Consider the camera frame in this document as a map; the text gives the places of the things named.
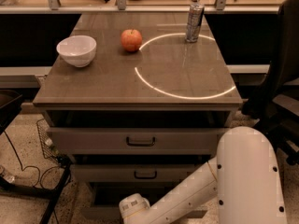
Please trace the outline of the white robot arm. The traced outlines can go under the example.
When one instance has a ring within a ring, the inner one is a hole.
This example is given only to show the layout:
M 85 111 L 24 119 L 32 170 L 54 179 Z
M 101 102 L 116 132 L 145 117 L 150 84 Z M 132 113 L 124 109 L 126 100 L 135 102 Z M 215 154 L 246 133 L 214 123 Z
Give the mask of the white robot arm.
M 287 224 L 277 157 L 262 133 L 250 127 L 227 131 L 216 156 L 157 203 L 136 193 L 119 208 L 124 224 L 172 224 L 213 198 L 219 224 Z

